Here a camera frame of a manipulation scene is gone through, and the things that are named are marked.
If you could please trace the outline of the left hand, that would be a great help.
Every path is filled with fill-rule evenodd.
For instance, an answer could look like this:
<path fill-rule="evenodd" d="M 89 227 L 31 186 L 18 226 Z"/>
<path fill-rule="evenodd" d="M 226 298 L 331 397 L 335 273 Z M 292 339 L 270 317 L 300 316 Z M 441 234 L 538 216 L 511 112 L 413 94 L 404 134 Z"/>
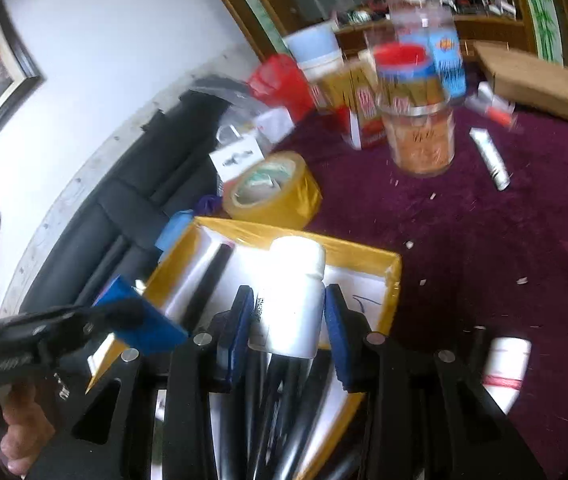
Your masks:
<path fill-rule="evenodd" d="M 55 434 L 35 399 L 36 389 L 29 382 L 12 385 L 3 407 L 7 424 L 0 449 L 7 459 L 7 468 L 15 476 L 25 476 L 46 444 Z"/>

